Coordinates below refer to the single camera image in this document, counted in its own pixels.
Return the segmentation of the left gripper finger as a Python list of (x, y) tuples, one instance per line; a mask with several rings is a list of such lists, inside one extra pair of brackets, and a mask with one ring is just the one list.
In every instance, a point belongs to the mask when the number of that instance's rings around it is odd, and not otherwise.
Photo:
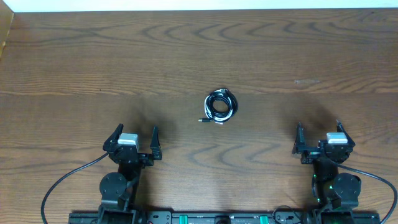
[(152, 139), (150, 142), (150, 149), (152, 151), (152, 156), (154, 160), (162, 160), (162, 151), (159, 142), (159, 129), (157, 126), (154, 127), (152, 133)]
[(118, 139), (122, 134), (124, 125), (119, 123), (115, 131), (105, 140), (103, 144), (103, 150), (106, 152), (113, 152), (114, 147), (118, 144)]

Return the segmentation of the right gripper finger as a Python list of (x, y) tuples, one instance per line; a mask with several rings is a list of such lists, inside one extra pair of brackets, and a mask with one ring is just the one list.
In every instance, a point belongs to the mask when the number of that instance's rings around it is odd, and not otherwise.
[(339, 121), (339, 120), (336, 121), (336, 130), (337, 130), (339, 133), (344, 133), (344, 134), (345, 134), (345, 136), (346, 136), (346, 138), (347, 138), (347, 140), (348, 140), (348, 145), (354, 146), (354, 141), (353, 141), (352, 138), (349, 136), (349, 134), (345, 131), (342, 122)]
[(301, 123), (296, 125), (296, 137), (292, 148), (292, 154), (301, 154), (305, 148), (305, 138)]

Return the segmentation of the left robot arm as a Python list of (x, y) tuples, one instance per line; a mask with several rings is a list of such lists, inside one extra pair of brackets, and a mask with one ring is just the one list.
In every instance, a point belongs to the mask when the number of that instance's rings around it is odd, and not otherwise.
[(117, 172), (106, 174), (100, 184), (102, 195), (98, 223), (147, 223), (148, 215), (134, 204), (141, 171), (162, 159), (159, 129), (154, 127), (150, 153), (139, 151), (139, 136), (123, 133), (119, 124), (104, 142), (103, 150), (118, 165)]

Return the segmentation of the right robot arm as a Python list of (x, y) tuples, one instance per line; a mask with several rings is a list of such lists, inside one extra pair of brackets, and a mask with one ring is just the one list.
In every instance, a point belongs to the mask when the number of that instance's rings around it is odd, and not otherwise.
[(337, 122), (336, 131), (326, 134), (317, 146), (305, 142), (303, 126), (296, 125), (293, 154), (301, 155), (301, 163), (313, 166), (312, 192), (318, 208), (305, 212), (304, 223), (354, 223), (352, 209), (359, 205), (361, 179), (353, 174), (340, 173), (338, 166), (349, 158), (355, 142)]

